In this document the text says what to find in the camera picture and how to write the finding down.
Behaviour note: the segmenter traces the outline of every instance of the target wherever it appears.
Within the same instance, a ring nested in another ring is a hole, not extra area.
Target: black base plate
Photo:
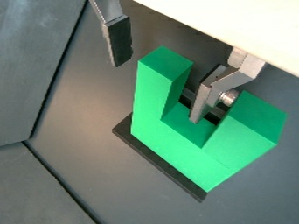
[[[125,144],[145,158],[172,182],[198,201],[206,196],[206,192],[157,156],[157,154],[130,135],[132,113],[112,129],[113,134]]]

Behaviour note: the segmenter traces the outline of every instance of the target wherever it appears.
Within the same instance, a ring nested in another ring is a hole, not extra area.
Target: green block
[[[277,143],[285,113],[242,92],[214,126],[178,103],[192,62],[164,47],[137,63],[132,135],[209,191]]]

